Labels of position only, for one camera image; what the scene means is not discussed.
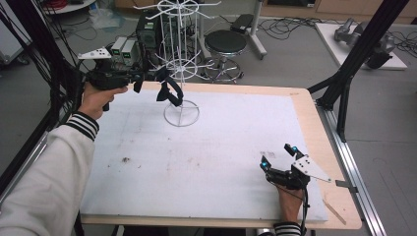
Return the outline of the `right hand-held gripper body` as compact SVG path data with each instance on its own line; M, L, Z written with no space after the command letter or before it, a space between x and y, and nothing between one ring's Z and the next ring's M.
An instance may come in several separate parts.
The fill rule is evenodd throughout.
M290 170L278 170L271 167L266 179L273 185L284 186L289 190L303 190L307 188L312 178L330 182L331 178L309 155L295 158Z

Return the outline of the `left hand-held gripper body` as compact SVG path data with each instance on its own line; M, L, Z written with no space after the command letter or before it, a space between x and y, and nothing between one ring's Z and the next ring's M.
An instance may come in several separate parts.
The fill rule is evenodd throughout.
M112 68L112 55L105 48L97 48L86 53L79 53L80 61L93 60L95 67L86 73L86 81L96 89L111 90L127 86L135 79L135 74Z

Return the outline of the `white wire display rack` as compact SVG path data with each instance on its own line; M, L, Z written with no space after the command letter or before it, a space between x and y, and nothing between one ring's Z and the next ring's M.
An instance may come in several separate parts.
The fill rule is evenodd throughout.
M198 3L196 0L160 0L153 6L157 15L167 15L177 18L178 26L178 47L172 60L160 67L166 67L171 71L171 80L182 89L184 93L183 103L174 106L168 99L163 110L163 118L174 127L187 127L195 124L200 118L200 107L192 100L185 98L185 84L187 80L199 76L199 71L204 67L198 62L202 50L199 46L197 36L197 15L208 18L201 12L205 3Z

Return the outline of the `person's right hand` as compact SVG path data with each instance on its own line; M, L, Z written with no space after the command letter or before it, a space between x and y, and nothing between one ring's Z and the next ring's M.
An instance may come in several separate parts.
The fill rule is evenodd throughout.
M297 222L298 213L303 203L303 191L288 190L280 185L276 189L280 205L280 219L284 222Z

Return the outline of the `person's left hand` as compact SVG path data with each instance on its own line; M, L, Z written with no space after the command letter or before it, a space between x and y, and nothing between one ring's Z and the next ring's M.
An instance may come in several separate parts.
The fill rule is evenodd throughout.
M103 114L103 106L113 101L117 94L124 93L127 90L127 87L100 90L90 83L85 83L82 104L78 108L78 111L88 115L93 120L97 120Z

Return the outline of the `grey power supply unit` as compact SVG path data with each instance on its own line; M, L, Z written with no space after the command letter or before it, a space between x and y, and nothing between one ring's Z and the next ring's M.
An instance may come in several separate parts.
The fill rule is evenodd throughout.
M128 39L122 49L122 57L126 66L132 66L138 59L138 50L136 41L134 39Z
M119 36L111 46L112 59L115 62L123 63L122 49L127 41L126 36Z

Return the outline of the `white foam mat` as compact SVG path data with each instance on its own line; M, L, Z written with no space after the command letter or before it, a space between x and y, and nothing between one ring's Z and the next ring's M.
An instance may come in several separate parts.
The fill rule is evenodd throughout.
M274 220L277 191L260 167L287 170L291 144L306 152L302 91L188 90L179 114L153 89L116 96L99 120L83 214Z

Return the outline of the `wooden stick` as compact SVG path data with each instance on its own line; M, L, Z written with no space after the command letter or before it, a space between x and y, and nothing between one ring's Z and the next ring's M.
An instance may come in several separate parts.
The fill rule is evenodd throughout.
M346 225L346 220L338 213L338 211L327 201L323 200L327 209L343 224Z

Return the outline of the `clear plastic bag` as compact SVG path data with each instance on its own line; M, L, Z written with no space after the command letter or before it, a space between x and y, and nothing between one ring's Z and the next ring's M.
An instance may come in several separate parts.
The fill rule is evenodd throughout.
M96 30L120 28L122 18L110 9L92 9L89 10L91 25Z

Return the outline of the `round white table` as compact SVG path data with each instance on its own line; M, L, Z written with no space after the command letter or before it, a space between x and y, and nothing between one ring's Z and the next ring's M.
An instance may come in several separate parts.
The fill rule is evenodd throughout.
M91 5L94 5L95 3L96 3L96 0L83 0L82 4L67 4L61 9L43 7L42 10L47 15L64 14L64 13L75 12L84 8L88 8Z

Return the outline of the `black round stool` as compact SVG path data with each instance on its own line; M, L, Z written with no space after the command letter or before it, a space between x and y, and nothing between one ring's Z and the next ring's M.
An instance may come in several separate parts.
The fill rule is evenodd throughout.
M205 48L212 58L202 71L205 80L231 82L236 84L244 72L233 57L240 55L246 48L245 37L236 31L220 29L210 32L205 38Z

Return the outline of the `grey equipment case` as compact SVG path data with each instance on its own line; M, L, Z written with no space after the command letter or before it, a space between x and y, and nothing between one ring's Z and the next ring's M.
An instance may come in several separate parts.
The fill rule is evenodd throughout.
M31 44L31 38L17 19L12 20L12 27L26 45ZM0 64L9 65L23 50L16 37L0 21Z

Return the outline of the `grey robot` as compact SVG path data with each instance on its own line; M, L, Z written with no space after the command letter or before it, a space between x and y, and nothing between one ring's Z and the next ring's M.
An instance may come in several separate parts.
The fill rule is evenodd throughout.
M360 36L363 34L368 22L362 22L350 31L350 27L354 20L349 18L341 27L336 29L333 39L337 42L344 41L350 49L356 44ZM379 42L373 47L370 56L365 60L364 64L369 69L381 68L389 59L392 58L390 53L395 48L394 37L387 32L381 37Z

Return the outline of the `wooden cabinet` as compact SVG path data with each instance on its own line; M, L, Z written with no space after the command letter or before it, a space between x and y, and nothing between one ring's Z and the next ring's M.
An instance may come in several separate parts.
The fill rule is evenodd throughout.
M261 10L264 17L316 18L358 22L370 21L383 0L316 0L313 7L280 6L265 3Z

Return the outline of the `metal bracket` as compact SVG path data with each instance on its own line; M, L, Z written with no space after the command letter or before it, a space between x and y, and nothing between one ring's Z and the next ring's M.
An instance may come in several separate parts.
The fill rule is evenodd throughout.
M347 189L351 194L356 194L358 192L358 188L353 186L350 182L348 181L341 181L341 180L336 180L335 181L335 185L337 187L340 188L345 188Z

